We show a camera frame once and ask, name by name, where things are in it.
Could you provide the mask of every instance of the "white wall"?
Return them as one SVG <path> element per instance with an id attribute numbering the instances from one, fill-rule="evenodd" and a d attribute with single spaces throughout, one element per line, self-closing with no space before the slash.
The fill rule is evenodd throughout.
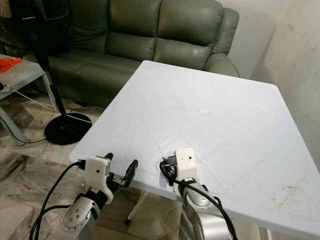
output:
<path id="1" fill-rule="evenodd" d="M 249 79 L 267 47 L 287 0 L 217 0 L 239 12 L 229 57 L 240 76 Z"/>
<path id="2" fill-rule="evenodd" d="M 320 1 L 289 1 L 252 79 L 279 87 L 320 171 Z"/>

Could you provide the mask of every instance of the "orange object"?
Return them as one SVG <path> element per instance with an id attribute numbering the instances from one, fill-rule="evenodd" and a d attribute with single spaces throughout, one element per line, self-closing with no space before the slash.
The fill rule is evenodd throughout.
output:
<path id="1" fill-rule="evenodd" d="M 0 73 L 3 73 L 11 68 L 12 65 L 21 63 L 22 59 L 20 57 L 0 57 Z"/>

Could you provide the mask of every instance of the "table top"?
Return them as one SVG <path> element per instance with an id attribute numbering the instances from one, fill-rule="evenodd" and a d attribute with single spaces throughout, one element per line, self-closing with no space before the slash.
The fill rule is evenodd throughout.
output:
<path id="1" fill-rule="evenodd" d="M 320 174 L 275 85 L 144 61 L 69 156 L 114 153 L 132 186 L 177 199 L 162 157 L 194 148 L 201 184 L 235 218 L 320 237 Z"/>
<path id="2" fill-rule="evenodd" d="M 13 58 L 0 54 L 0 58 Z M 27 84 L 45 74 L 40 65 L 36 62 L 22 60 L 9 70 L 0 73 L 0 82 L 3 85 L 10 85 L 14 90 L 19 90 Z M 0 100 L 12 94 L 14 91 L 0 92 Z"/>

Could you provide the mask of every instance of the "black fan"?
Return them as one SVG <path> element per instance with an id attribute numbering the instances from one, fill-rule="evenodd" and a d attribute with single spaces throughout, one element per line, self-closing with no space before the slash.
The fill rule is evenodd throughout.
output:
<path id="1" fill-rule="evenodd" d="M 41 68 L 46 72 L 56 105 L 61 113 L 45 127 L 46 139 L 58 145 L 81 140 L 92 126 L 90 119 L 80 113 L 66 113 L 57 87 L 49 73 L 48 44 L 52 33 L 66 35 L 71 24 L 70 0 L 1 0 L 1 43 L 15 48 L 32 50 Z"/>

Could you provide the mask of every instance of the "white bracket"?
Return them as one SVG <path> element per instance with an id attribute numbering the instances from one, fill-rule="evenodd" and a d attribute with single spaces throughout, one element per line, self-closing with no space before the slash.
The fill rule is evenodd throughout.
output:
<path id="1" fill-rule="evenodd" d="M 84 181 L 86 190 L 89 188 L 102 191 L 108 198 L 106 204 L 110 204 L 114 195 L 107 187 L 107 177 L 110 173 L 110 159 L 99 156 L 88 157 L 85 161 Z"/>
<path id="2" fill-rule="evenodd" d="M 186 178 L 194 178 L 199 182 L 197 175 L 197 155 L 193 148 L 178 149 L 175 151 L 176 157 L 176 180 L 182 181 Z M 174 183 L 174 192 L 180 196 L 178 184 Z"/>

